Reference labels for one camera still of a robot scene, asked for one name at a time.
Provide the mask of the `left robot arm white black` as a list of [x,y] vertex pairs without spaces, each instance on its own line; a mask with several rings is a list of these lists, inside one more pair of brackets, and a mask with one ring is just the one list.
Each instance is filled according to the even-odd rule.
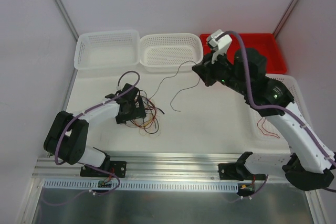
[[79,163],[92,166],[98,176],[110,170],[110,158],[105,152],[87,145],[88,132],[99,124],[115,119],[116,124],[146,117],[140,90],[125,84],[116,94],[105,96],[100,104],[78,114],[59,112],[47,134],[43,148],[54,154],[57,164]]

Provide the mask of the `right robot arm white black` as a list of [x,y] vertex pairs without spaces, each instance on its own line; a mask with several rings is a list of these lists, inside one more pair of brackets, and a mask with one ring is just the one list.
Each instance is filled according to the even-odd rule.
[[232,176],[237,180],[253,174],[281,176],[303,191],[329,190],[335,152],[313,132],[289,89],[266,75],[267,59],[254,48],[236,51],[233,63],[226,54],[214,54],[206,54],[192,70],[207,87],[219,82],[241,94],[247,105],[279,131],[290,149],[284,155],[245,152],[232,165]]

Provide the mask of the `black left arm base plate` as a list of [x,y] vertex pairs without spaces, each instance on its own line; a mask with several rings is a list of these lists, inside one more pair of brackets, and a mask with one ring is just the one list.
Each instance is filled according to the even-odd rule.
[[100,167],[84,165],[80,170],[80,177],[107,177],[113,173],[119,178],[125,178],[127,171],[126,161],[104,161]]

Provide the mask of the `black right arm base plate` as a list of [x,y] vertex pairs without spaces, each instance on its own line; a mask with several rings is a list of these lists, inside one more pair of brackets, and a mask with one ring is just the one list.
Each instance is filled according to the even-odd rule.
[[243,165],[235,163],[220,163],[218,164],[218,173],[220,180],[264,180],[265,174],[253,174]]

